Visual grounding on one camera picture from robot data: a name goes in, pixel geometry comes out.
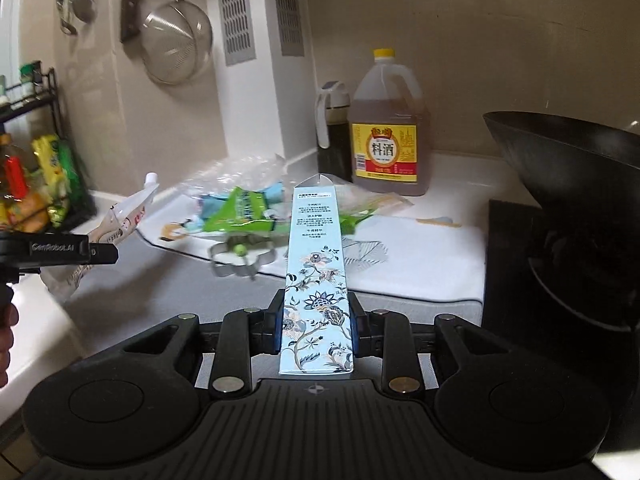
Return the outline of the person's left hand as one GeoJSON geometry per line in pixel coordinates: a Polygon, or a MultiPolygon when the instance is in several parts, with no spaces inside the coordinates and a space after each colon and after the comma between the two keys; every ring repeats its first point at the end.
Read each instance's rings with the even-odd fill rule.
{"type": "Polygon", "coordinates": [[[1,285],[0,300],[0,388],[4,388],[9,382],[10,351],[14,345],[13,327],[20,318],[13,304],[13,289],[6,284],[1,285]]]}

